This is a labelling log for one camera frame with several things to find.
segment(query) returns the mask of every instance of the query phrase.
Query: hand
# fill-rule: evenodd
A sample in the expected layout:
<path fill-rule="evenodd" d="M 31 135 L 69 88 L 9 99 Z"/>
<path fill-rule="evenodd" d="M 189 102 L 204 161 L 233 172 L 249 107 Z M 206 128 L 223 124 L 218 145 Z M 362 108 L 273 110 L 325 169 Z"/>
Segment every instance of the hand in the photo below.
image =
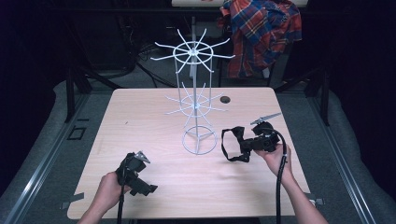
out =
<path fill-rule="evenodd" d="M 286 149 L 288 152 L 288 157 L 286 158 L 285 168 L 283 170 L 284 173 L 291 173 L 291 151 L 290 147 L 286 145 Z M 272 173 L 277 175 L 279 171 L 280 162 L 283 157 L 283 145 L 276 144 L 276 150 L 273 152 L 267 152 L 264 150 L 254 150 L 259 156 L 261 156 L 266 162 Z"/>
<path fill-rule="evenodd" d="M 124 193 L 129 190 L 131 190 L 130 187 L 124 187 Z M 90 208 L 84 213 L 79 223 L 97 223 L 110 208 L 119 202 L 120 192 L 121 186 L 117 181 L 117 174 L 111 172 L 104 175 Z"/>

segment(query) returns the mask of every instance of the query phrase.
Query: plaid shirt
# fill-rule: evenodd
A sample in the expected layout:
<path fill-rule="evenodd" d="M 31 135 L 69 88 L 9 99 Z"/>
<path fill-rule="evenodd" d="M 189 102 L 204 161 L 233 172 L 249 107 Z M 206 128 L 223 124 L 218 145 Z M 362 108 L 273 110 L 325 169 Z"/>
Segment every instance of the plaid shirt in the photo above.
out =
<path fill-rule="evenodd" d="M 228 77 L 251 77 L 276 61 L 286 45 L 302 39 L 300 11 L 289 0 L 225 0 L 233 28 Z"/>

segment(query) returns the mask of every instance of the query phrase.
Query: gray carpet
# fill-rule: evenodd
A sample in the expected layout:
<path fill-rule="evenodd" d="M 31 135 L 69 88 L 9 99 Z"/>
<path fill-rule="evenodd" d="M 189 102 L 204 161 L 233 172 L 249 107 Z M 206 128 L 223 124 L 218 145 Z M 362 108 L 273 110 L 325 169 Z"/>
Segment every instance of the gray carpet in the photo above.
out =
<path fill-rule="evenodd" d="M 153 73 L 176 83 L 174 66 L 169 65 L 173 61 L 153 62 L 148 60 L 141 61 L 141 63 Z M 279 79 L 281 78 L 282 68 L 280 60 L 274 74 L 272 87 L 281 84 Z M 215 83 L 217 83 L 217 78 L 215 73 L 213 77 Z M 191 86 L 191 80 L 186 75 L 182 79 L 186 86 Z M 127 76 L 115 77 L 111 80 L 126 88 L 154 88 L 149 76 L 139 68 L 136 68 Z M 206 81 L 207 79 L 202 78 L 198 86 Z M 57 102 L 48 123 L 20 172 L 0 199 L 0 222 L 18 220 L 21 223 L 76 223 L 75 220 L 67 218 L 66 209 L 60 209 L 60 205 L 67 202 L 74 194 L 112 92 L 109 87 L 94 79 L 90 82 L 93 86 L 92 94 L 85 96 L 76 91 L 80 106 L 70 126 L 67 127 L 63 123 L 66 112 L 65 84 L 61 83 L 55 88 Z M 231 80 L 223 80 L 223 86 L 240 84 Z M 250 83 L 244 81 L 243 84 L 249 85 Z M 166 88 L 162 84 L 159 84 L 159 87 Z M 318 198 L 325 200 L 324 205 L 318 205 L 319 211 L 330 223 L 364 223 L 349 189 L 346 187 L 346 181 L 340 175 L 341 170 L 337 166 L 332 152 L 333 146 L 329 142 L 329 134 L 326 132 L 330 131 L 336 139 L 337 146 L 342 150 L 348 168 L 360 187 L 375 222 L 394 223 L 394 220 L 396 220 L 396 204 L 375 184 L 369 172 L 361 163 L 359 145 L 336 96 L 331 94 L 329 108 L 331 126 L 323 128 L 321 120 L 318 119 L 317 99 L 305 98 L 302 93 L 303 87 L 304 83 L 287 92 L 279 93 L 277 98 L 290 129 L 293 144 L 298 152 L 309 188 Z M 85 128 L 85 133 L 80 140 L 67 140 L 67 136 L 71 133 L 73 127 Z M 53 146 L 57 145 L 56 138 L 60 136 L 59 133 L 62 131 L 65 134 L 61 135 L 62 141 L 60 140 L 59 153 L 53 155 L 55 160 L 43 178 L 45 181 L 38 186 L 39 191 L 34 191 L 34 194 L 31 195 L 30 203 L 25 204 L 22 212 L 19 211 L 19 218 L 10 218 L 10 214 L 15 214 L 13 209 L 16 208 L 15 204 L 18 204 L 18 200 L 21 200 L 23 189 L 35 175 L 35 169 L 39 167 L 43 158 L 46 158 Z M 282 218 L 284 223 L 296 223 L 294 217 Z M 274 217 L 262 217 L 261 222 L 276 223 L 276 220 Z M 115 223 L 115 220 L 104 220 L 103 223 Z"/>

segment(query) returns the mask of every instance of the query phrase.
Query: light wood tabletop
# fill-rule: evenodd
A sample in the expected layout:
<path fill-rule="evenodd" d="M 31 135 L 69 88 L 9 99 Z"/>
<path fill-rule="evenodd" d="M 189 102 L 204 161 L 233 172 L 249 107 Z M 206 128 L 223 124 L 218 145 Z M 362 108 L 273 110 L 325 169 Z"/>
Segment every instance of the light wood tabletop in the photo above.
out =
<path fill-rule="evenodd" d="M 172 0 L 173 7 L 221 7 L 224 0 Z M 308 0 L 292 0 L 297 7 L 306 7 Z"/>
<path fill-rule="evenodd" d="M 204 155 L 190 153 L 182 144 L 185 129 L 195 125 L 195 119 L 188 121 L 185 115 L 190 112 L 167 114 L 179 109 L 177 101 L 165 97 L 179 99 L 177 89 L 115 90 L 76 189 L 76 194 L 84 193 L 84 199 L 71 203 L 68 217 L 81 218 L 92 202 L 101 177 L 115 171 L 127 153 L 140 150 L 151 163 L 147 163 L 139 177 L 158 188 L 148 196 L 125 194 L 123 218 L 275 216 L 276 177 L 265 161 L 252 152 L 249 163 L 230 162 L 221 151 L 222 130 L 243 126 L 246 127 L 244 138 L 251 138 L 254 133 L 250 122 L 281 112 L 274 91 L 270 88 L 209 90 L 204 89 L 202 95 L 213 97 L 212 107 L 205 118 L 197 120 L 216 133 L 218 142 Z M 181 90 L 181 94 L 183 98 L 186 93 Z M 220 96 L 228 96 L 230 103 L 222 103 Z M 283 116 L 267 121 L 290 145 L 295 177 L 303 191 L 309 192 Z M 202 150 L 213 144 L 213 139 L 206 140 L 201 144 Z M 232 132 L 225 134 L 224 146 L 230 157 L 240 155 Z M 281 206 L 282 216 L 294 214 L 283 189 Z M 115 206 L 104 218 L 116 218 L 117 211 Z"/>

